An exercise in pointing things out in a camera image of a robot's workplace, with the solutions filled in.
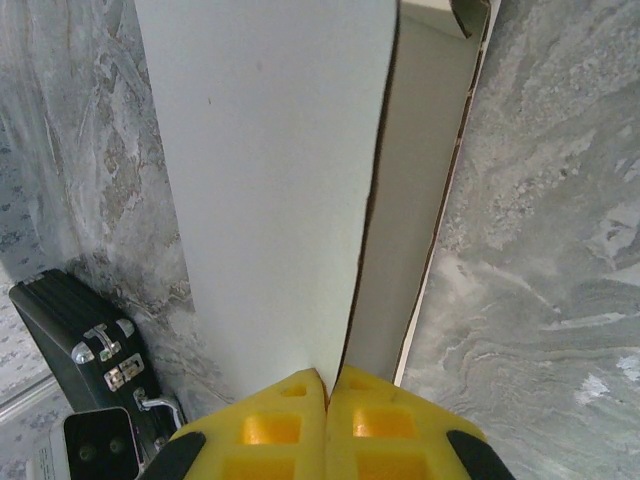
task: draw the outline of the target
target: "yellow plastic object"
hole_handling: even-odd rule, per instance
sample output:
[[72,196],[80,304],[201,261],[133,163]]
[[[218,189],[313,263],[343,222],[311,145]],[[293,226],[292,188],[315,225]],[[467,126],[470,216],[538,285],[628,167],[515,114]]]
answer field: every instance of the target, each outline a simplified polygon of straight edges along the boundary
[[173,438],[207,438],[186,480],[321,480],[325,418],[324,386],[310,369],[189,423]]
[[327,411],[327,480],[468,480],[447,432],[486,441],[464,420],[416,395],[345,366]]

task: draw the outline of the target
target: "black suitcase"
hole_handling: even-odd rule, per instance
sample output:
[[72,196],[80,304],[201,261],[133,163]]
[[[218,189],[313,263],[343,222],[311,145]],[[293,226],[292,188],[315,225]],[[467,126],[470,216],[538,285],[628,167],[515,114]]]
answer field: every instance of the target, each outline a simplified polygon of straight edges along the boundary
[[176,430],[135,324],[76,278],[49,270],[18,283],[9,298],[75,412],[124,407],[142,460]]

